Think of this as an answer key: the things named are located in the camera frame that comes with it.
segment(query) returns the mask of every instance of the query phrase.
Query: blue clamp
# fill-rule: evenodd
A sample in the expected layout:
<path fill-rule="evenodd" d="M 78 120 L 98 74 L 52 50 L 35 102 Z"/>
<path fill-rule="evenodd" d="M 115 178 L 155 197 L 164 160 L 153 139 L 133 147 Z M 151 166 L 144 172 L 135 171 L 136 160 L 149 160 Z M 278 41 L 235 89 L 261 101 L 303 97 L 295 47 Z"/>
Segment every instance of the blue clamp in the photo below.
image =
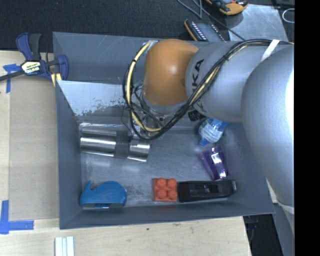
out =
<path fill-rule="evenodd" d="M 127 201 L 127 191 L 115 181 L 106 181 L 95 189 L 91 189 L 91 181 L 87 183 L 80 195 L 79 204 L 88 208 L 123 207 Z"/>
<path fill-rule="evenodd" d="M 52 72 L 49 67 L 59 64 L 59 73 L 62 80 L 66 80 L 69 73 L 68 60 L 65 55 L 58 55 L 57 59 L 45 62 L 39 53 L 39 40 L 41 34 L 29 34 L 28 32 L 19 35 L 15 42 L 19 52 L 25 58 L 20 65 L 20 71 L 8 73 L 0 77 L 0 81 L 8 80 L 20 75 L 37 76 L 52 81 Z"/>

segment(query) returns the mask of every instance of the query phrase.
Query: blue tape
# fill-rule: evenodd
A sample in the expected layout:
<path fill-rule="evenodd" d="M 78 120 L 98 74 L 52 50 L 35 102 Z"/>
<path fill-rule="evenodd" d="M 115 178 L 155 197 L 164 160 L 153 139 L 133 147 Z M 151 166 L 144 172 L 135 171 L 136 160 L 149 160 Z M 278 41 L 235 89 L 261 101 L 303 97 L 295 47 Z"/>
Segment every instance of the blue tape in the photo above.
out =
<path fill-rule="evenodd" d="M 3 68 L 8 74 L 11 74 L 11 72 L 17 72 L 17 71 L 21 70 L 21 67 L 19 65 L 16 65 L 16 64 L 4 65 Z M 10 91 L 11 91 L 11 80 L 8 79 L 6 81 L 5 93 L 10 93 Z"/>
<path fill-rule="evenodd" d="M 8 221 L 9 200 L 2 201 L 0 216 L 0 234 L 7 235 L 9 231 L 33 230 L 34 220 Z"/>

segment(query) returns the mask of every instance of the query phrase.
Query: gray bin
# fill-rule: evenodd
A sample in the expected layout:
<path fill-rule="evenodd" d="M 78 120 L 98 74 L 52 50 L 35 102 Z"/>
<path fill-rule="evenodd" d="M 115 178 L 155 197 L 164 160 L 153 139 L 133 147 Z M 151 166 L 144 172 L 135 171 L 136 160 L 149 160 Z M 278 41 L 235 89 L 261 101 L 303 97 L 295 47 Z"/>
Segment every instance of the gray bin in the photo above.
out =
<path fill-rule="evenodd" d="M 222 217 L 273 214 L 275 212 L 266 178 L 245 136 L 241 123 L 227 126 L 223 146 L 229 177 L 237 192 L 228 198 L 188 203 L 152 201 L 152 179 L 174 178 L 178 182 L 210 180 L 197 146 L 196 122 L 182 118 L 163 137 L 152 141 L 146 162 L 80 153 L 79 124 L 101 124 L 125 130 L 122 103 L 111 105 L 105 96 L 121 87 L 129 63 L 142 44 L 150 38 L 108 35 L 53 33 L 55 56 L 64 54 L 69 61 L 67 81 L 56 85 L 59 221 L 61 229 L 179 222 Z M 206 43 L 191 42 L 197 47 Z M 143 75 L 144 57 L 138 62 L 135 80 Z M 127 190 L 123 208 L 85 209 L 79 197 L 91 181 L 119 182 Z"/>

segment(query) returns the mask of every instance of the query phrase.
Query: wires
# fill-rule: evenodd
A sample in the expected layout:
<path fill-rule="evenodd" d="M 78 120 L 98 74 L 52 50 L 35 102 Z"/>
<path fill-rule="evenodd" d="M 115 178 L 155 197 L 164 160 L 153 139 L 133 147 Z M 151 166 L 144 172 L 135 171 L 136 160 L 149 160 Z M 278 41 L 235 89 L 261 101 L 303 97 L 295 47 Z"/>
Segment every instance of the wires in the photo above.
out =
<path fill-rule="evenodd" d="M 187 10 L 189 10 L 190 12 L 192 12 L 194 15 L 196 15 L 199 19 L 202 20 L 202 0 L 199 0 L 199 4 L 195 1 L 192 0 L 198 7 L 199 7 L 199 13 L 196 13 L 193 9 L 191 9 L 189 6 L 187 6 L 186 4 L 184 4 L 183 2 L 181 2 L 180 0 L 177 0 L 177 2 L 179 4 L 181 4 L 184 8 L 186 8 Z"/>
<path fill-rule="evenodd" d="M 238 35 L 236 32 L 234 32 L 232 29 L 230 29 L 229 27 L 227 27 L 226 25 L 224 25 L 222 22 L 220 22 L 218 19 L 216 19 L 215 17 L 213 17 L 210 13 L 208 13 L 202 5 L 202 0 L 199 0 L 199 3 L 196 2 L 196 0 L 192 0 L 193 3 L 200 9 L 200 14 L 196 13 L 194 10 L 192 10 L 190 7 L 188 7 L 186 4 L 182 3 L 180 0 L 177 0 L 183 7 L 187 8 L 189 11 L 191 11 L 193 14 L 195 14 L 198 18 L 200 18 L 202 20 L 202 12 L 204 12 L 206 15 L 208 15 L 211 19 L 213 19 L 215 22 L 219 23 L 222 27 L 224 27 L 225 29 L 227 29 L 228 31 L 230 31 L 232 34 L 234 34 L 235 36 L 237 36 L 238 38 L 240 38 L 242 41 L 245 41 L 245 39 Z"/>
<path fill-rule="evenodd" d="M 292 13 L 292 12 L 293 12 L 293 21 L 285 18 L 286 13 Z M 294 12 L 295 12 L 295 8 L 289 8 L 284 10 L 284 12 L 282 13 L 282 19 L 287 23 L 295 23 Z"/>
<path fill-rule="evenodd" d="M 218 78 L 218 75 L 223 65 L 227 61 L 229 61 L 230 58 L 232 58 L 235 54 L 237 54 L 239 51 L 243 50 L 246 47 L 268 46 L 271 42 L 272 40 L 268 40 L 268 39 L 251 39 L 251 40 L 240 41 L 235 43 L 224 56 L 222 56 L 216 63 L 212 65 L 209 72 L 200 81 L 197 88 L 188 98 L 186 103 L 180 109 L 178 109 L 177 112 L 173 114 L 173 117 L 166 124 L 162 124 L 159 120 L 157 120 L 157 118 L 150 111 L 148 111 L 148 109 L 144 107 L 143 104 L 139 106 L 132 101 L 133 94 L 138 96 L 136 94 L 137 88 L 134 88 L 134 83 L 133 83 L 133 70 L 140 56 L 151 45 L 150 41 L 147 42 L 144 46 L 142 46 L 142 48 L 138 51 L 135 58 L 132 60 L 131 65 L 128 68 L 128 71 L 125 73 L 123 84 L 122 84 L 123 97 L 125 99 L 127 109 L 129 110 L 130 123 L 133 131 L 138 135 L 138 137 L 144 140 L 154 140 L 159 138 L 164 133 L 166 133 L 169 129 L 171 129 L 189 111 L 189 109 L 192 108 L 193 105 L 196 104 L 208 92 L 208 90 L 212 87 L 212 85 L 215 83 L 216 79 Z M 291 43 L 280 41 L 279 44 L 291 44 Z M 142 121 L 140 115 L 137 113 L 137 110 L 143 113 L 144 115 L 151 117 L 158 127 L 146 126 Z M 141 127 L 141 129 L 144 131 L 144 135 L 136 129 L 134 122 L 139 127 Z"/>

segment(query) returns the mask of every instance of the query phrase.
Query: plastic water bottle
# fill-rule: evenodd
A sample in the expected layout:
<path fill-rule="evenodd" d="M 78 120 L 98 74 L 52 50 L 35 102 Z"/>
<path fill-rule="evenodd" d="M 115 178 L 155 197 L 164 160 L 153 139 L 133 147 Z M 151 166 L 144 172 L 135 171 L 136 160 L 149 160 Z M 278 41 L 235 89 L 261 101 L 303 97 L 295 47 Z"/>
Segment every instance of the plastic water bottle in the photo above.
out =
<path fill-rule="evenodd" d="M 201 136 L 199 145 L 203 147 L 208 143 L 216 143 L 221 138 L 227 125 L 227 122 L 218 119 L 209 117 L 205 119 L 199 127 Z"/>

